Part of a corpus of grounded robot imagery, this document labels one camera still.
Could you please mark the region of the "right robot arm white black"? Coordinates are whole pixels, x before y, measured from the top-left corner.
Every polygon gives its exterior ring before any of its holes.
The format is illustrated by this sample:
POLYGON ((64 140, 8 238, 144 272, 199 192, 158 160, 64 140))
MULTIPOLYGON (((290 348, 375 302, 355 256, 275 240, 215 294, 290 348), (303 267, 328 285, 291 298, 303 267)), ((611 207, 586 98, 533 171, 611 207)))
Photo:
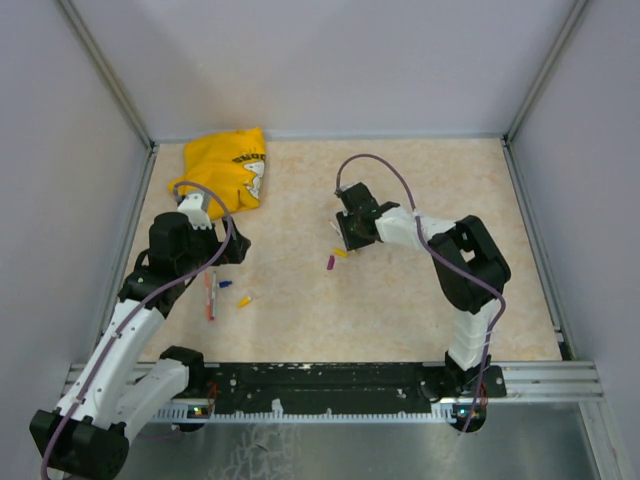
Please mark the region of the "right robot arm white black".
POLYGON ((489 365, 487 335, 502 308, 511 270, 484 222, 475 215, 439 220, 408 211, 396 202, 379 203, 363 183, 340 187, 343 204, 336 214, 346 249, 376 242, 428 254, 440 288, 455 312, 452 343, 445 352, 444 387, 470 395, 489 365))

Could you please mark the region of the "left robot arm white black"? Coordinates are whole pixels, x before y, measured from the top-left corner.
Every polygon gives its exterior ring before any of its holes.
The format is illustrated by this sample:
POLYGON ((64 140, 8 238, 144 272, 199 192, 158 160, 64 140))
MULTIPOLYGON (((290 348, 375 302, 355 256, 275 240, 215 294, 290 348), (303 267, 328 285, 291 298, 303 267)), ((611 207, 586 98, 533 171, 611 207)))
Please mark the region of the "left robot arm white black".
POLYGON ((201 394, 208 384, 204 356, 172 346, 134 386, 127 378, 191 280, 213 265, 241 263, 251 245, 230 215, 225 237, 187 215, 158 215, 149 247, 126 278, 109 326, 80 377, 51 411, 37 411, 29 431, 51 469, 84 479, 113 479, 144 426, 172 398, 201 394))

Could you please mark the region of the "white pen yellow tip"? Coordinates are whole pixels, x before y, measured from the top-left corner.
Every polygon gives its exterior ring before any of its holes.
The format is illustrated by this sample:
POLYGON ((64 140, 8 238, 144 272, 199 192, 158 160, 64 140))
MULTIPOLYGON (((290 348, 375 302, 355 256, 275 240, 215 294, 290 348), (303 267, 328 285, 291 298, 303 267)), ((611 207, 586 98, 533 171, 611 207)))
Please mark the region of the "white pen yellow tip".
POLYGON ((339 229, 339 227, 332 221, 329 221, 329 225, 331 226, 331 228, 336 232, 336 234, 338 235, 338 237, 342 238, 342 234, 341 231, 339 229))

